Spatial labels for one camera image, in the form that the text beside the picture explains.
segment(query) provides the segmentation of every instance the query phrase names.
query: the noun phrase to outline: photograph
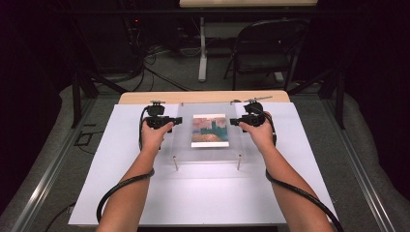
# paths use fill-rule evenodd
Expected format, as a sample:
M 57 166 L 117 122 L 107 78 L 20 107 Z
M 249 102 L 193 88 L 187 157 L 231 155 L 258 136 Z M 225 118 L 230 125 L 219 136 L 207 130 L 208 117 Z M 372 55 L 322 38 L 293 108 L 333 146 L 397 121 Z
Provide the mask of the photograph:
M 229 147 L 225 114 L 196 114 L 191 147 Z

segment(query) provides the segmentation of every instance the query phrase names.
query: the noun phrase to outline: black chair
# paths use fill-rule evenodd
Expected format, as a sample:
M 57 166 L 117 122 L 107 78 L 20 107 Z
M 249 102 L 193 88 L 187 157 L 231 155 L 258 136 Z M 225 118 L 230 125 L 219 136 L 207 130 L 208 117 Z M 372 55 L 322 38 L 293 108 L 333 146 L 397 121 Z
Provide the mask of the black chair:
M 258 21 L 245 27 L 233 46 L 223 78 L 226 79 L 232 63 L 232 90 L 236 87 L 237 74 L 287 72 L 286 90 L 307 29 L 308 24 L 299 19 Z

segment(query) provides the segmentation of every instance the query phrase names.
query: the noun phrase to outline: chair backrest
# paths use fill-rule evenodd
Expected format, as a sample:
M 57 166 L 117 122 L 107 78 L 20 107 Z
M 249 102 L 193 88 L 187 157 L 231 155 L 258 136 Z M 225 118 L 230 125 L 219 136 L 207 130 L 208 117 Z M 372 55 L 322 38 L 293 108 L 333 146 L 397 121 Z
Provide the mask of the chair backrest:
M 245 27 L 238 35 L 240 43 L 265 43 L 300 39 L 308 29 L 308 24 L 300 19 L 264 20 Z

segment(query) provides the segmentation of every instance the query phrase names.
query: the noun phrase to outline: person's left arm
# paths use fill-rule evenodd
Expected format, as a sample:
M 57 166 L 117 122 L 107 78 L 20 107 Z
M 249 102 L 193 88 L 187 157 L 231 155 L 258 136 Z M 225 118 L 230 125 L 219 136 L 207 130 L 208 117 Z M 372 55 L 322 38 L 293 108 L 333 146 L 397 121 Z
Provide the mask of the person's left arm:
M 131 177 L 149 173 L 163 142 L 163 136 L 171 130 L 173 123 L 153 130 L 142 124 L 142 150 L 120 182 Z M 106 203 L 97 231 L 132 231 L 138 228 L 144 209 L 150 180 L 144 179 L 117 190 Z

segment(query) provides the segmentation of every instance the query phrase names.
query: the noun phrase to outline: human hand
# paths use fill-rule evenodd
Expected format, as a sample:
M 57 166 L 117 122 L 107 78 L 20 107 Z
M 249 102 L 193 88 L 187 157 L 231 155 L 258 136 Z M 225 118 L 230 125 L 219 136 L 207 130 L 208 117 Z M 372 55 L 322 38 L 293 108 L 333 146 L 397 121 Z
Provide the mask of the human hand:
M 144 120 L 142 122 L 142 150 L 144 151 L 152 151 L 157 153 L 160 149 L 160 146 L 163 142 L 163 136 L 174 127 L 172 122 L 165 124 L 163 127 L 159 129 L 152 129 L 148 126 L 147 122 Z
M 272 118 L 269 112 L 265 111 L 265 114 L 267 114 L 266 117 Z M 268 119 L 265 119 L 265 122 L 259 127 L 254 127 L 244 122 L 240 122 L 239 127 L 250 134 L 253 143 L 260 152 L 267 146 L 273 145 L 275 147 L 272 125 Z

